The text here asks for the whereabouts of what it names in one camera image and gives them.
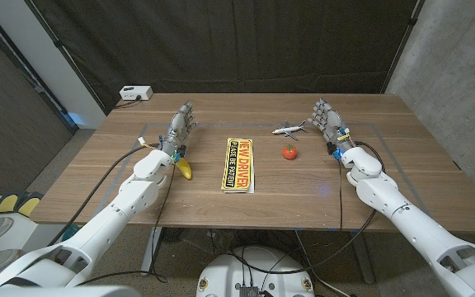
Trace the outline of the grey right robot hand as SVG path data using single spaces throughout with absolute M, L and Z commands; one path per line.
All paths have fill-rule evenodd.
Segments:
M 350 136 L 350 129 L 339 113 L 322 98 L 313 107 L 313 113 L 308 122 L 316 126 L 327 143 L 327 152 L 336 159 L 349 149 L 355 147 L 355 142 Z

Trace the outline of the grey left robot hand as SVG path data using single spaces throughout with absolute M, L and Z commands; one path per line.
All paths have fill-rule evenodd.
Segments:
M 189 134 L 197 124 L 192 103 L 186 101 L 172 117 L 167 134 L 163 138 L 161 150 L 174 157 L 181 146 L 186 146 Z

